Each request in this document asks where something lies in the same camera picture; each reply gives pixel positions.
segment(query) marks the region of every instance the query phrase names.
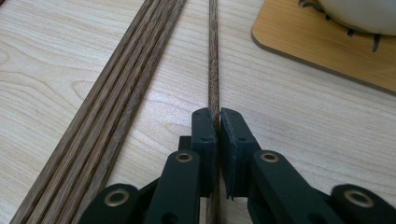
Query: wood grain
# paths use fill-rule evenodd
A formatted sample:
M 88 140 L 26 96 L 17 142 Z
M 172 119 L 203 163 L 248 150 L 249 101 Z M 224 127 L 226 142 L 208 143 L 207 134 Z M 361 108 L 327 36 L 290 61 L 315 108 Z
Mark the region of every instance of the wood grain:
M 0 6 L 0 223 L 8 223 L 76 115 L 143 0 L 6 1 Z M 260 49 L 262 1 L 219 0 L 221 106 L 313 187 L 352 183 L 396 205 L 395 97 Z M 207 106 L 208 1 L 187 1 L 108 185 L 160 176 L 191 112 Z M 251 223 L 227 201 L 221 223 Z M 205 223 L 205 201 L 200 222 Z
M 209 1 L 209 76 L 208 76 L 208 107 L 219 138 L 220 116 L 219 116 L 219 41 L 218 41 L 218 1 Z M 216 160 L 215 186 L 213 193 L 206 202 L 206 223 L 220 223 L 220 163 L 219 151 Z
M 256 42 L 282 54 L 332 71 L 359 83 L 396 94 L 396 36 L 383 35 L 377 52 L 374 36 L 326 21 L 297 1 L 265 1 L 252 28 Z
M 110 59 L 104 69 L 103 74 L 107 76 L 106 82 L 103 83 L 102 79 L 99 79 L 98 83 L 102 86 L 95 85 L 92 92 L 97 92 L 97 89 L 100 89 L 100 92 L 92 97 L 92 101 L 86 101 L 82 106 L 82 111 L 86 112 L 87 106 L 85 105 L 89 105 L 88 115 L 76 121 L 77 124 L 81 124 L 80 126 L 72 122 L 69 130 L 77 133 L 70 135 L 66 132 L 66 140 L 61 141 L 57 147 L 62 149 L 56 149 L 53 161 L 49 161 L 47 169 L 50 169 L 51 173 L 48 174 L 45 168 L 43 177 L 37 179 L 26 197 L 27 205 L 25 203 L 21 205 L 21 212 L 17 212 L 11 222 L 55 223 L 60 221 L 66 223 L 71 220 L 79 221 L 80 213 L 75 216 L 77 209 L 83 211 L 92 197 L 106 184 L 113 167 L 109 162 L 115 159 L 102 158 L 102 155 L 117 156 L 119 154 L 114 151 L 120 150 L 120 147 L 113 146 L 122 145 L 121 141 L 133 120 L 130 116 L 131 113 L 126 113 L 129 114 L 128 117 L 122 117 L 121 114 L 130 98 L 133 99 L 133 106 L 127 107 L 126 110 L 134 113 L 137 110 L 141 95 L 145 91 L 139 86 L 138 81 L 147 80 L 147 77 L 152 75 L 160 54 L 157 53 L 151 57 L 151 52 L 157 43 L 160 43 L 159 52 L 161 52 L 169 37 L 176 22 L 175 17 L 177 18 L 181 10 L 179 7 L 177 11 L 173 12 L 173 15 L 171 14 L 175 3 L 176 1 L 146 1 L 141 7 L 136 19 L 124 36 L 124 39 L 129 39 L 127 46 L 116 49 L 113 58 L 118 60 Z M 171 23 L 166 24 L 169 17 L 171 17 Z M 148 66 L 149 72 L 144 73 L 143 70 L 146 66 Z M 116 130 L 119 120 L 121 123 L 127 120 L 129 125 L 123 124 L 122 128 Z M 111 151 L 110 154 L 105 153 L 108 143 L 110 145 L 107 151 Z M 95 169 L 101 158 L 107 169 L 96 176 L 94 175 Z M 88 187 L 90 187 L 91 197 L 84 197 Z M 83 206 L 79 207 L 83 197 Z M 66 212 L 60 216 L 59 211 Z

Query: clamp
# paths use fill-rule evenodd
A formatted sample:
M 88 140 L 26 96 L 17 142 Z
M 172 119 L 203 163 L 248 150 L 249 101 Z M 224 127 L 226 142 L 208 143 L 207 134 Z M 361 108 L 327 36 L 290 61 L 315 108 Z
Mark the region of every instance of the clamp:
M 217 147 L 227 198 L 246 197 L 259 223 L 396 223 L 396 209 L 354 185 L 327 195 L 312 188 L 281 154 L 262 150 L 238 112 L 222 108 L 219 141 L 207 108 L 191 116 L 160 178 L 142 189 L 116 184 L 100 192 L 79 223 L 199 223 L 200 197 L 213 191 Z

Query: wooden coaster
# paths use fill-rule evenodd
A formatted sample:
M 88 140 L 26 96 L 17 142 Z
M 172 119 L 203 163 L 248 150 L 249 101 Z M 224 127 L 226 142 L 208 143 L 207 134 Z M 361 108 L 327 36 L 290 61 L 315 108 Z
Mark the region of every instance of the wooden coaster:
M 349 37 L 346 27 L 325 17 L 312 7 L 298 7 L 298 0 L 265 0 L 252 36 L 265 49 L 396 94 L 396 36 L 381 36 L 372 52 L 373 35 Z

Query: wooden slat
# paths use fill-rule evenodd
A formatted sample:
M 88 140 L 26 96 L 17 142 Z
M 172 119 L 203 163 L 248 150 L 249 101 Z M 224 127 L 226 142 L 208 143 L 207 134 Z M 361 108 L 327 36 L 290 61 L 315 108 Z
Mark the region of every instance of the wooden slat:
M 184 2 L 145 1 L 11 223 L 79 220 L 106 184 Z
M 208 104 L 217 136 L 219 136 L 219 42 L 218 42 L 218 1 L 209 1 L 209 93 Z M 215 173 L 213 194 L 206 203 L 206 223 L 220 223 L 219 199 L 219 159 Z

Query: ceramic bowl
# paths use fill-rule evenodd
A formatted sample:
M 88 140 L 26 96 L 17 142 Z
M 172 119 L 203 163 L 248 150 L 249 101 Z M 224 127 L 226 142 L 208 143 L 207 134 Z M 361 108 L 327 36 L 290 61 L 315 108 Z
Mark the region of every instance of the ceramic bowl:
M 396 35 L 396 0 L 318 0 L 324 11 L 348 28 Z

